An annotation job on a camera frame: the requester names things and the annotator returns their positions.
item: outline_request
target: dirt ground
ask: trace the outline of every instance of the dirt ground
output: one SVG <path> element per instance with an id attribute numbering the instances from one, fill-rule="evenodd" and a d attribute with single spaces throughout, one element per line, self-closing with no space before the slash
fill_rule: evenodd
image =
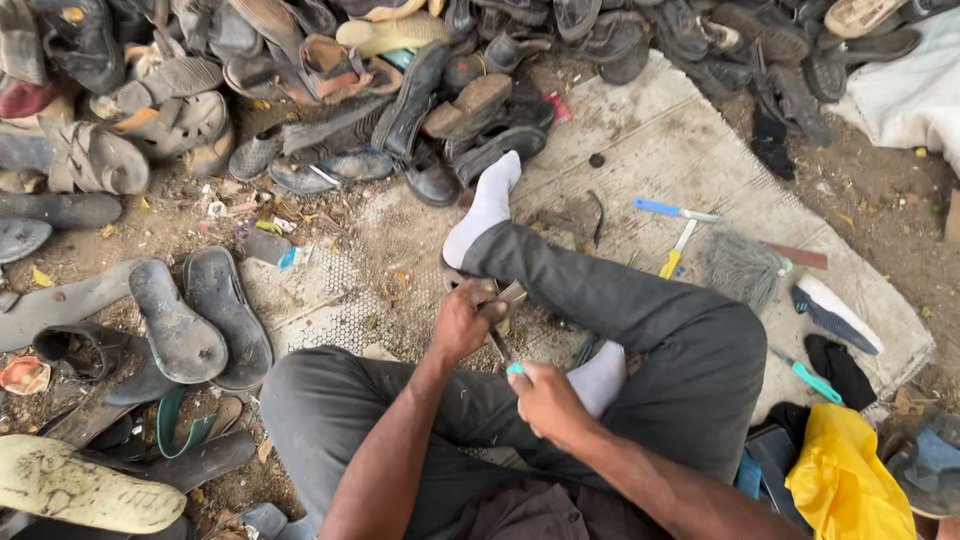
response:
<path id="1" fill-rule="evenodd" d="M 589 66 L 547 56 L 518 79 L 526 85 L 536 82 L 542 93 L 566 93 L 592 75 Z M 277 121 L 304 119 L 311 114 L 282 106 L 258 109 L 239 98 L 234 98 L 231 109 L 240 141 Z M 741 97 L 718 104 L 718 109 L 749 140 L 752 100 Z M 821 149 L 791 136 L 789 152 L 797 163 L 797 178 L 781 185 L 827 219 L 921 315 L 936 341 L 939 362 L 919 374 L 915 383 L 935 397 L 941 408 L 960 410 L 960 302 L 955 297 L 960 290 L 960 247 L 943 240 L 950 190 L 960 183 L 938 156 L 919 158 L 911 150 L 875 148 L 866 136 L 839 118 L 827 118 L 834 144 Z M 5 272 L 11 289 L 21 294 L 39 288 L 34 269 L 62 284 L 100 273 L 127 258 L 172 260 L 175 278 L 179 279 L 183 258 L 196 249 L 224 245 L 242 257 L 236 218 L 211 218 L 206 215 L 206 207 L 213 200 L 222 200 L 228 206 L 241 204 L 254 192 L 262 204 L 255 214 L 242 217 L 270 219 L 277 215 L 299 223 L 291 238 L 295 244 L 333 235 L 334 249 L 348 250 L 350 222 L 365 198 L 399 182 L 402 180 L 393 178 L 320 196 L 276 196 L 269 180 L 263 178 L 251 184 L 213 178 L 189 180 L 182 164 L 175 163 L 158 168 L 145 197 L 125 198 L 124 214 L 114 229 L 56 234 L 42 249 L 7 266 Z M 95 320 L 144 334 L 129 298 L 104 310 Z M 82 390 L 59 377 L 54 377 L 52 388 L 42 396 L 8 395 L 0 405 L 0 433 L 36 432 L 83 395 Z M 188 396 L 181 417 L 185 421 L 210 412 L 216 408 L 217 399 L 210 390 Z M 149 409 L 141 412 L 144 418 L 156 418 Z M 244 405 L 233 429 L 249 430 L 258 444 L 265 441 L 256 401 Z M 149 426 L 145 428 L 148 437 L 150 431 Z M 292 518 L 303 515 L 276 453 L 264 457 L 261 460 L 255 456 L 242 468 L 190 494 L 187 514 L 201 533 L 231 513 L 264 501 L 276 503 Z"/>

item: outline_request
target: yellow-handled knife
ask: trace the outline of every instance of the yellow-handled knife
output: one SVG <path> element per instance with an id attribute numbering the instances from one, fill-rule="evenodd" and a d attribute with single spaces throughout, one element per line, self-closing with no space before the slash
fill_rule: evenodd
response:
<path id="1" fill-rule="evenodd" d="M 693 234 L 693 229 L 696 226 L 696 219 L 691 219 L 686 222 L 684 233 L 680 235 L 680 239 L 677 240 L 677 245 L 667 254 L 666 263 L 660 268 L 661 278 L 665 280 L 673 278 L 673 273 L 677 270 L 677 263 L 680 262 L 680 253 L 684 250 L 684 247 L 686 247 L 686 242 L 690 239 L 690 236 Z"/>

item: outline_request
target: blue sneaker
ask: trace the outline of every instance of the blue sneaker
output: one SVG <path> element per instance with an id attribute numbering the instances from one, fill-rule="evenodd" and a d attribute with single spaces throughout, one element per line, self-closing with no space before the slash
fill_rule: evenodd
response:
<path id="1" fill-rule="evenodd" d="M 793 285 L 793 307 L 810 312 L 813 322 L 868 355 L 883 352 L 883 343 L 867 323 L 857 317 L 826 285 L 812 276 L 803 276 Z"/>

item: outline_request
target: blue-handled knife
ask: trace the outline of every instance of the blue-handled knife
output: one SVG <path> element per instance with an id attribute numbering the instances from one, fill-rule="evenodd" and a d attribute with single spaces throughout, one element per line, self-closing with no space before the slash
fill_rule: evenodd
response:
<path id="1" fill-rule="evenodd" d="M 806 371 L 806 366 L 798 362 L 797 360 L 787 356 L 784 351 L 781 351 L 773 345 L 770 346 L 770 352 L 777 356 L 777 358 L 783 360 L 790 366 L 790 369 L 793 370 L 801 379 L 805 380 L 807 384 L 813 386 L 813 389 L 823 394 L 831 403 L 842 405 L 843 398 L 840 397 L 840 394 L 837 394 L 837 391 L 830 386 L 830 383 L 820 379 L 816 375 Z"/>
<path id="2" fill-rule="evenodd" d="M 708 223 L 723 223 L 723 218 L 719 215 L 713 215 L 711 213 L 703 213 L 688 209 L 682 209 L 680 207 L 665 205 L 664 203 L 658 203 L 657 201 L 650 201 L 647 199 L 640 199 L 637 197 L 634 199 L 634 208 L 640 209 L 649 212 L 661 213 L 663 215 L 672 215 L 676 217 L 685 217 L 687 219 L 696 219 L 699 221 L 706 221 Z"/>

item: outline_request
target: hand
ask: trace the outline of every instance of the hand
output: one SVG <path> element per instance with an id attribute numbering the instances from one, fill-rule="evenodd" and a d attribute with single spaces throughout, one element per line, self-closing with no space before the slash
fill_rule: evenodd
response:
<path id="1" fill-rule="evenodd" d="M 492 283 L 480 280 L 467 280 L 444 296 L 428 355 L 439 356 L 452 368 L 461 358 L 479 349 L 490 331 L 491 321 L 507 310 L 503 302 L 490 302 L 495 297 Z M 487 304 L 477 310 L 484 302 Z"/>
<path id="2" fill-rule="evenodd" d="M 510 387 L 519 396 L 516 407 L 520 418 L 537 437 L 546 437 L 561 450 L 570 453 L 584 433 L 602 429 L 567 380 L 566 374 L 552 364 L 524 364 L 523 372 L 510 374 Z"/>

